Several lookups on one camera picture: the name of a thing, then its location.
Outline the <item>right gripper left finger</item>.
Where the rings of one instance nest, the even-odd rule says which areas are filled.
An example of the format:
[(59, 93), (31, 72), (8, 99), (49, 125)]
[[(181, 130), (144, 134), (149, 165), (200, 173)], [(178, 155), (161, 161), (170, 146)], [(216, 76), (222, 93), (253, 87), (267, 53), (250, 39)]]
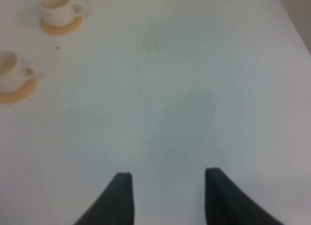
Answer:
[(133, 225), (134, 194), (131, 173), (117, 173), (77, 225)]

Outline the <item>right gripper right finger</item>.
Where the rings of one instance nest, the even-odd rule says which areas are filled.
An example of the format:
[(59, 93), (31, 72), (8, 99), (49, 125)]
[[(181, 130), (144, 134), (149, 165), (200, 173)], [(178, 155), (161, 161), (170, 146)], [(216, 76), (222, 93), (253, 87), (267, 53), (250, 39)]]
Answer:
[(280, 225), (249, 198), (220, 168), (205, 170), (205, 218), (208, 225)]

